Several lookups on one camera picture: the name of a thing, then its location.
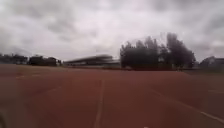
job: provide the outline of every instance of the sky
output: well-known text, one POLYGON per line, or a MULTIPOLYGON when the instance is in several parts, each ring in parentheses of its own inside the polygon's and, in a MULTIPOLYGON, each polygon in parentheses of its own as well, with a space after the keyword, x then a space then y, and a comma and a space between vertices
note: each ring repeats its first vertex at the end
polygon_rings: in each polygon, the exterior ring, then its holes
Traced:
POLYGON ((200 61, 224 57, 223 0, 0 0, 0 52, 62 60, 176 33, 200 61))

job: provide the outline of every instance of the running track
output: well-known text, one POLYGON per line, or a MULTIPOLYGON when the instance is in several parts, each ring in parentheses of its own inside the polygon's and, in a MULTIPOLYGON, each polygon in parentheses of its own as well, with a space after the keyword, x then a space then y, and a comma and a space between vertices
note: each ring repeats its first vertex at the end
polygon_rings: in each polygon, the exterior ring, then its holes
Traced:
POLYGON ((13 67, 0 68, 8 128, 224 128, 185 73, 13 67))

